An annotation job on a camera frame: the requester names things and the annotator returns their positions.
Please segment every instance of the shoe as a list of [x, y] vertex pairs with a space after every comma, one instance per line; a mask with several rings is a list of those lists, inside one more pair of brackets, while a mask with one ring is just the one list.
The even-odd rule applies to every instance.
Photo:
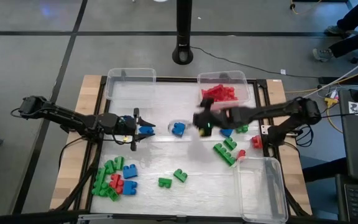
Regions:
[[326, 30], [324, 30], [324, 32], [329, 32], [331, 34], [346, 34], [346, 31], [342, 30], [338, 26], [329, 26]]
[[320, 62], [327, 62], [329, 61], [329, 59], [331, 59], [334, 56], [334, 54], [331, 51], [331, 49], [326, 49], [326, 50], [313, 49], [313, 56], [316, 60], [319, 60]]

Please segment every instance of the green building block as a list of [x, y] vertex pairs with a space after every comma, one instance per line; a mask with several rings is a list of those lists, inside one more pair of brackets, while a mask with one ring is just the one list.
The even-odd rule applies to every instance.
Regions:
[[186, 181], [187, 179], [187, 173], [182, 172], [181, 169], [177, 169], [173, 175], [178, 178], [180, 181], [182, 181], [183, 183]]
[[122, 170], [124, 167], [124, 158], [122, 156], [116, 157], [114, 159], [116, 170]]
[[236, 129], [236, 133], [246, 133], [247, 131], [248, 131], [248, 124]]
[[106, 174], [113, 174], [116, 172], [116, 167], [114, 166], [114, 162], [112, 160], [107, 161], [104, 164], [104, 167], [106, 168]]
[[93, 183], [92, 194], [99, 195], [102, 184], [104, 183], [104, 178], [106, 176], [106, 168], [100, 168], [98, 174], [96, 175], [96, 181]]
[[116, 190], [112, 189], [111, 187], [107, 188], [107, 196], [113, 201], [116, 202], [119, 200], [119, 195], [117, 194]]
[[237, 143], [233, 141], [233, 138], [227, 138], [223, 141], [223, 143], [229, 148], [230, 151], [237, 146]]
[[158, 186], [171, 188], [171, 185], [172, 185], [172, 179], [161, 178], [161, 177], [158, 178]]
[[232, 166], [236, 159], [231, 156], [230, 152], [227, 152], [225, 148], [222, 147], [221, 143], [217, 143], [214, 146], [214, 150], [224, 159], [224, 161], [229, 164], [229, 166]]

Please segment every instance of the blue building block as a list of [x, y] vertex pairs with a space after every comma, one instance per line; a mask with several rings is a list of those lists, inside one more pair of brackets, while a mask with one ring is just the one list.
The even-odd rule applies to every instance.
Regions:
[[134, 182], [131, 180], [125, 180], [124, 181], [124, 190], [122, 191], [122, 194], [123, 195], [135, 195], [136, 187], [137, 187], [137, 182]]
[[146, 126], [142, 126], [139, 128], [139, 132], [141, 134], [153, 134], [154, 130], [152, 127], [146, 127]]
[[233, 129], [221, 129], [220, 133], [224, 136], [224, 137], [230, 137], [231, 133], [233, 132]]
[[124, 176], [125, 179], [131, 178], [131, 177], [137, 177], [137, 169], [136, 169], [135, 164], [131, 164], [129, 167], [124, 166], [122, 175]]
[[177, 123], [173, 124], [172, 134], [182, 137], [183, 133], [185, 132], [185, 127], [186, 126], [183, 123], [177, 122]]

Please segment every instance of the transparent container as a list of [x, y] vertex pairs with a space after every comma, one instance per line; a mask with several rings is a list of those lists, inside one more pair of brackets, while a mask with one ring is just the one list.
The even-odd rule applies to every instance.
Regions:
[[212, 109], [218, 110], [224, 107], [239, 106], [249, 101], [249, 89], [246, 76], [241, 71], [208, 72], [201, 73], [197, 77], [200, 87], [200, 101], [203, 99], [202, 90], [209, 90], [219, 84], [223, 87], [233, 87], [237, 100], [215, 102]]
[[280, 163], [270, 157], [241, 157], [234, 181], [241, 217], [247, 222], [285, 223], [288, 209]]
[[113, 68], [107, 77], [106, 99], [127, 107], [152, 106], [156, 73], [152, 68]]

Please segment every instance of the gray floor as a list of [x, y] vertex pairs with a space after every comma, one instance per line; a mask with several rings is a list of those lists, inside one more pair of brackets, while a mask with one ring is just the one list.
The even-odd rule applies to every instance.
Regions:
[[[347, 11], [344, 3], [321, 3], [309, 14], [296, 16], [289, 1], [194, 0], [193, 30], [322, 32]], [[0, 0], [0, 30], [72, 30], [80, 0]], [[312, 4], [297, 3], [298, 11]], [[82, 31], [170, 31], [175, 30], [175, 1], [152, 0], [89, 1], [80, 25]], [[7, 214], [20, 187], [25, 163], [40, 121], [13, 118], [10, 110], [29, 95], [49, 97], [62, 64], [69, 36], [0, 36], [0, 215]], [[351, 54], [320, 63], [311, 49], [328, 47], [335, 37], [212, 37], [191, 38], [191, 44], [220, 57], [294, 75], [341, 76], [354, 67]], [[106, 75], [114, 67], [150, 67], [158, 76], [195, 77], [202, 72], [241, 70], [248, 78], [282, 79], [286, 91], [315, 88], [312, 78], [271, 75], [212, 58], [193, 49], [195, 59], [186, 66], [171, 60], [174, 36], [77, 37], [65, 72], [57, 103], [74, 109], [84, 75]], [[287, 94], [291, 99], [303, 94]], [[321, 108], [321, 98], [314, 95]], [[340, 127], [339, 118], [333, 118]], [[328, 122], [314, 128], [314, 143], [300, 148], [301, 155], [319, 161], [344, 156], [342, 135]], [[67, 134], [51, 124], [24, 206], [24, 212], [48, 210], [57, 176], [58, 155]]]

